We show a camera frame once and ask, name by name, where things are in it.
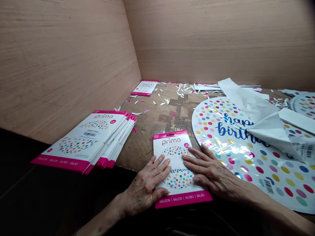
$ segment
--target elderly hand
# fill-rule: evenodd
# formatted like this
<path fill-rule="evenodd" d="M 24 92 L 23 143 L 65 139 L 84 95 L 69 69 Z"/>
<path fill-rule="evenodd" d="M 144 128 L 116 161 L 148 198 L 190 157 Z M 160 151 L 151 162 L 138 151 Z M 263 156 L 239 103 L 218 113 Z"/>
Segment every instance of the elderly hand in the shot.
<path fill-rule="evenodd" d="M 214 194 L 231 201 L 247 200 L 255 186 L 236 177 L 205 146 L 206 154 L 195 148 L 188 150 L 198 158 L 183 155 L 184 165 L 198 173 L 194 183 L 208 187 Z"/>
<path fill-rule="evenodd" d="M 166 159 L 162 165 L 164 155 L 161 155 L 156 162 L 154 155 L 147 165 L 137 174 L 131 185 L 121 196 L 121 204 L 125 215 L 135 215 L 140 213 L 155 203 L 159 198 L 169 194 L 166 188 L 155 187 L 165 179 L 171 172 L 168 166 L 170 159 Z"/>

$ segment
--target wooden partition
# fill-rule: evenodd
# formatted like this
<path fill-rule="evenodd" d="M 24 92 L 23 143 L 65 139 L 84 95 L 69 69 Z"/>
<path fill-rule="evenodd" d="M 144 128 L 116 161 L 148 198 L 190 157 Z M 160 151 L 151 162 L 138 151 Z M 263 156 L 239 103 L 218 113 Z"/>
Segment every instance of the wooden partition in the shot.
<path fill-rule="evenodd" d="M 315 90 L 310 0 L 124 0 L 143 78 Z"/>
<path fill-rule="evenodd" d="M 123 0 L 1 1 L 1 128 L 53 143 L 140 80 Z"/>

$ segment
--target round foil balloon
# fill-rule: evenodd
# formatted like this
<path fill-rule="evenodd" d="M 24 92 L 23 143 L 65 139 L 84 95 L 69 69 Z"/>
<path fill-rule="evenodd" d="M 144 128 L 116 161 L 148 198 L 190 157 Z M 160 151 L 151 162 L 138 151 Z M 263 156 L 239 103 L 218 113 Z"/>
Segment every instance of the round foil balloon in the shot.
<path fill-rule="evenodd" d="M 107 129 L 108 125 L 106 121 L 91 121 L 89 123 L 86 123 L 84 125 L 81 125 L 80 128 L 99 128 L 99 129 Z"/>
<path fill-rule="evenodd" d="M 59 144 L 59 151 L 63 153 L 76 153 L 93 146 L 96 142 L 87 139 L 64 138 Z"/>
<path fill-rule="evenodd" d="M 196 174 L 188 169 L 172 169 L 168 177 L 163 180 L 166 188 L 186 188 L 193 183 Z"/>
<path fill-rule="evenodd" d="M 201 102 L 192 126 L 199 144 L 206 145 L 231 172 L 249 181 L 286 207 L 315 213 L 315 167 L 306 165 L 247 132 L 254 123 L 226 97 Z M 290 136 L 314 137 L 283 123 Z"/>
<path fill-rule="evenodd" d="M 315 93 L 301 92 L 290 100 L 290 108 L 315 120 Z"/>

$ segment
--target finger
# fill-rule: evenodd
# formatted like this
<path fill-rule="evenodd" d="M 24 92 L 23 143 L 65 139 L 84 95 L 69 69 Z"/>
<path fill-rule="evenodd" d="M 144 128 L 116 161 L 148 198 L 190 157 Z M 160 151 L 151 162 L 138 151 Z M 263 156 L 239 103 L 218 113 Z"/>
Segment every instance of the finger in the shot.
<path fill-rule="evenodd" d="M 166 169 L 162 173 L 159 173 L 152 179 L 151 184 L 154 185 L 154 187 L 156 187 L 159 183 L 163 181 L 163 179 L 165 179 L 169 175 L 171 169 L 172 169 L 171 166 L 166 167 Z"/>
<path fill-rule="evenodd" d="M 207 168 L 192 164 L 191 162 L 188 161 L 184 161 L 184 165 L 187 166 L 188 169 L 191 169 L 199 174 L 206 174 L 207 172 Z"/>
<path fill-rule="evenodd" d="M 194 183 L 200 186 L 206 186 L 211 190 L 215 190 L 216 186 L 205 175 L 198 174 L 194 177 Z"/>
<path fill-rule="evenodd" d="M 168 195 L 170 192 L 166 188 L 157 188 L 152 193 L 152 204 L 155 203 L 161 197 Z"/>
<path fill-rule="evenodd" d="M 149 160 L 149 162 L 145 165 L 144 169 L 149 168 L 150 166 L 152 166 L 152 164 L 154 163 L 155 159 L 156 159 L 156 155 L 154 155 L 153 157 L 151 157 L 151 159 Z"/>
<path fill-rule="evenodd" d="M 210 157 L 208 157 L 206 154 L 202 153 L 201 151 L 198 151 L 197 149 L 193 147 L 189 147 L 188 150 L 192 153 L 195 154 L 196 156 L 200 157 L 204 161 L 210 161 Z"/>
<path fill-rule="evenodd" d="M 210 151 L 210 149 L 206 145 L 201 144 L 201 147 L 203 151 L 208 155 L 208 157 L 210 157 L 212 160 L 217 160 L 216 156 L 213 154 L 212 151 Z"/>
<path fill-rule="evenodd" d="M 168 167 L 168 165 L 170 164 L 170 161 L 171 161 L 171 160 L 170 160 L 169 158 L 166 159 L 166 160 L 163 162 L 162 165 L 160 165 L 158 168 L 156 168 L 156 169 L 154 169 L 153 171 L 151 171 L 151 172 L 150 172 L 150 175 L 151 175 L 152 177 L 154 177 L 154 176 L 156 176 L 156 175 L 162 173 L 162 172 L 166 169 L 166 167 Z"/>
<path fill-rule="evenodd" d="M 164 157 L 165 157 L 164 154 L 162 154 L 162 155 L 160 155 L 160 156 L 158 157 L 158 159 L 156 160 L 156 162 L 153 163 L 153 165 L 151 166 L 151 167 L 152 167 L 152 170 L 154 170 L 155 168 L 157 168 L 157 167 L 159 166 L 159 164 L 161 164 L 161 162 L 163 161 Z"/>
<path fill-rule="evenodd" d="M 187 155 L 182 155 L 183 157 L 183 160 L 184 161 L 189 161 L 195 165 L 198 165 L 198 166 L 202 166 L 202 167 L 209 167 L 210 165 L 210 162 L 207 162 L 207 161 L 204 161 L 204 160 L 200 160 L 200 159 L 197 159 L 197 158 L 194 158 L 194 157 L 191 157 L 191 156 L 187 156 Z"/>

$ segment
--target dark floor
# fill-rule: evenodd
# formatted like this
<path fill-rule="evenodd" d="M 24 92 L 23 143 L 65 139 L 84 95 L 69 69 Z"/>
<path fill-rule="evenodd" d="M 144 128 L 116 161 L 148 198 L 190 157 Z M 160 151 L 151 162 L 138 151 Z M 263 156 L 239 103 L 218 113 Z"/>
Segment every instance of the dark floor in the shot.
<path fill-rule="evenodd" d="M 0 173 L 1 235 L 71 235 L 118 193 L 136 173 L 120 167 L 89 175 L 35 166 L 29 162 L 49 145 L 1 130 L 6 137 Z M 150 235 L 261 234 L 262 219 L 250 209 L 222 199 L 210 203 L 155 210 L 125 219 L 110 234 L 131 230 Z"/>

